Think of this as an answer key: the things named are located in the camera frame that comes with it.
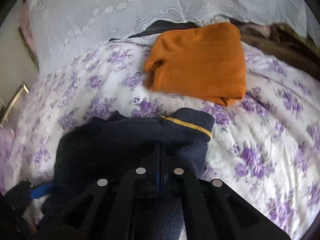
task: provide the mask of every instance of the white fabric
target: white fabric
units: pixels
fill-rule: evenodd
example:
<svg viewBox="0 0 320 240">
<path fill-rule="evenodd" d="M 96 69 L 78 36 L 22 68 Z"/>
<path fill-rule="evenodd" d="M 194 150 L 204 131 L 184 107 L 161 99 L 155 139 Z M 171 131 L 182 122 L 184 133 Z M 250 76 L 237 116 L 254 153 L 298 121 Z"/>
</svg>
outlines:
<svg viewBox="0 0 320 240">
<path fill-rule="evenodd" d="M 92 116 L 167 115 L 181 107 L 215 118 L 203 178 L 220 178 L 293 240 L 320 210 L 320 83 L 243 44 L 247 95 L 223 108 L 143 86 L 145 59 L 157 35 L 90 49 L 30 90 L 0 190 L 28 178 L 53 178 L 58 142 Z M 41 213 L 31 222 L 37 223 Z"/>
<path fill-rule="evenodd" d="M 258 24 L 287 23 L 320 45 L 320 25 L 303 0 L 29 0 L 40 76 L 110 38 L 127 38 L 162 19 L 215 22 L 218 15 Z"/>
</svg>

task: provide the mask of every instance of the metal pin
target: metal pin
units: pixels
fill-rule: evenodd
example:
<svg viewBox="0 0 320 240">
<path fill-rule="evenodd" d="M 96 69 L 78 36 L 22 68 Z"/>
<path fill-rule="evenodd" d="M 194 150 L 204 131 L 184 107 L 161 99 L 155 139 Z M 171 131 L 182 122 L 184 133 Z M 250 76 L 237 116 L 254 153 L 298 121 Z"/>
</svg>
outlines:
<svg viewBox="0 0 320 240">
<path fill-rule="evenodd" d="M 97 182 L 98 186 L 104 187 L 105 185 L 108 184 L 108 181 L 106 179 L 99 179 Z"/>
<path fill-rule="evenodd" d="M 174 174 L 182 175 L 184 173 L 184 170 L 181 168 L 176 168 L 176 169 L 174 169 L 173 172 L 174 172 Z"/>
<path fill-rule="evenodd" d="M 214 179 L 211 183 L 212 183 L 212 185 L 214 185 L 215 187 L 221 187 L 222 184 L 223 184 L 220 179 Z"/>
<path fill-rule="evenodd" d="M 142 167 L 136 169 L 136 173 L 137 174 L 145 174 L 146 171 L 147 170 L 145 168 L 142 168 Z"/>
</svg>

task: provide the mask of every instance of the wall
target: wall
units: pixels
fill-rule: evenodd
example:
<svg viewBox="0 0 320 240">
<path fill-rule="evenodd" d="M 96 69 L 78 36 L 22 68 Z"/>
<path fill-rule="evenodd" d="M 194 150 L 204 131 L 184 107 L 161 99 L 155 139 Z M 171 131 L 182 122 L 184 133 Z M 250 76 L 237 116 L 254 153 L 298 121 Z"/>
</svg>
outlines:
<svg viewBox="0 0 320 240">
<path fill-rule="evenodd" d="M 0 27 L 0 97 L 6 105 L 23 82 L 31 88 L 39 75 L 18 32 L 21 5 L 18 0 Z"/>
</svg>

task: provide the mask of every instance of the orange cloth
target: orange cloth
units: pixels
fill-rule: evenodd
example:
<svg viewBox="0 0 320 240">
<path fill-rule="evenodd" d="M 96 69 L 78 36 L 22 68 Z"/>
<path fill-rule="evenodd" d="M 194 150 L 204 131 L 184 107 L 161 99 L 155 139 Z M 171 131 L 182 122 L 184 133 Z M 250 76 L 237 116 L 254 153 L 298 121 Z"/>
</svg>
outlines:
<svg viewBox="0 0 320 240">
<path fill-rule="evenodd" d="M 240 32 L 231 23 L 162 33 L 144 71 L 145 86 L 229 106 L 246 91 Z"/>
</svg>

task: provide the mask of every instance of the yellow stripe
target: yellow stripe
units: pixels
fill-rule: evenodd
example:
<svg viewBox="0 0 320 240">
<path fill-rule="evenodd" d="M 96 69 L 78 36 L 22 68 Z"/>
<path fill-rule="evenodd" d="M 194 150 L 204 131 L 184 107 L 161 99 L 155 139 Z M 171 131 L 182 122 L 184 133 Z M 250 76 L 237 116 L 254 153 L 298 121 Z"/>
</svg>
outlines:
<svg viewBox="0 0 320 240">
<path fill-rule="evenodd" d="M 203 133 L 205 133 L 206 135 L 208 135 L 211 138 L 211 133 L 209 132 L 209 130 L 207 130 L 207 129 L 199 126 L 199 125 L 196 125 L 196 124 L 193 124 L 193 123 L 189 123 L 189 122 L 185 122 L 185 121 L 181 121 L 179 119 L 172 118 L 172 117 L 166 117 L 166 116 L 163 116 L 163 115 L 161 115 L 161 117 L 163 119 L 165 119 L 165 120 L 174 122 L 174 123 L 176 123 L 178 125 L 182 125 L 182 126 L 185 126 L 185 127 L 192 128 L 192 129 L 198 130 L 200 132 L 203 132 Z"/>
</svg>

